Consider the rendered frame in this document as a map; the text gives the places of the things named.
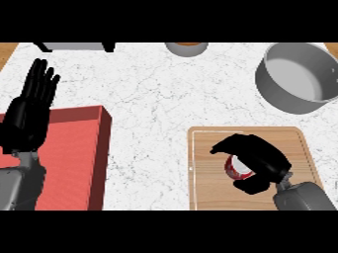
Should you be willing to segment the red box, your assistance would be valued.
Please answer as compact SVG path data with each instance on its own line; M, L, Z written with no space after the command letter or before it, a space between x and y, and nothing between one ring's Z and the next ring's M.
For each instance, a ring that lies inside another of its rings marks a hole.
M47 169L37 211L101 211L112 118L102 106L53 109L46 143Z

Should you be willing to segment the grey round container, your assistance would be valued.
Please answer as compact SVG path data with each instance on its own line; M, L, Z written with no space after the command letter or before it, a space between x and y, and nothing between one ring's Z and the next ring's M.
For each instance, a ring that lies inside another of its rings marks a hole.
M195 45L183 45L176 42L167 42L166 46L169 48L169 51L182 57L195 57L201 55L208 47L207 42L201 42L200 44Z

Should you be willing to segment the wooden cutting board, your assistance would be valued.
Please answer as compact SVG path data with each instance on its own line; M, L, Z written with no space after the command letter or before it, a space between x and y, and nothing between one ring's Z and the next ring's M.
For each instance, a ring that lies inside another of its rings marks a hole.
M313 182L322 186L305 135L294 126L192 126L188 130L189 208L203 210L275 210L276 186L257 195L234 187L226 175L226 153L211 154L213 145L234 133L254 134L282 152L291 163L294 184Z

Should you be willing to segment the grey and black appliance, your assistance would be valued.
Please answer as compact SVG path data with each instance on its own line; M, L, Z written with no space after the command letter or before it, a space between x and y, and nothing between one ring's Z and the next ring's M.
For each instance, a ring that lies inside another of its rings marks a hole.
M102 50L112 52L115 43L112 42L35 42L35 46L43 52L55 50Z

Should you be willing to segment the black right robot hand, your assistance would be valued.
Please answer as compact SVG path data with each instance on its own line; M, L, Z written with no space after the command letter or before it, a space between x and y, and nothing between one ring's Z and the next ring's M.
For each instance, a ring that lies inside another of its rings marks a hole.
M291 168L282 152L254 134L235 133L213 145L210 153L235 155L240 161L256 172L244 180L237 180L234 186L250 195L266 191L271 183L279 183Z

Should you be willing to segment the grey metal pot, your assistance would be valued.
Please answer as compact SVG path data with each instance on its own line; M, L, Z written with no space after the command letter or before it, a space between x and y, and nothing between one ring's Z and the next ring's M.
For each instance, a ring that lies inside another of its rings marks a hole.
M338 59L308 42L276 42L256 70L256 85L281 111L303 115L338 99Z

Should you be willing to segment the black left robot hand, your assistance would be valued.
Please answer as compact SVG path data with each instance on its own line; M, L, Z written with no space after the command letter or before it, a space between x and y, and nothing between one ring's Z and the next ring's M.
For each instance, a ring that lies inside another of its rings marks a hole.
M50 106L56 96L59 75L44 59L35 59L21 96L10 103L0 123L3 153L37 151L46 142Z

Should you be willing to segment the red and white can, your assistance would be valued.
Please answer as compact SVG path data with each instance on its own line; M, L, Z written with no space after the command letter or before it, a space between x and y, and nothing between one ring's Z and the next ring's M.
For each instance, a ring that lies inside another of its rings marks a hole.
M254 175L254 171L241 162L237 155L229 156L225 164L225 171L234 180L244 180Z

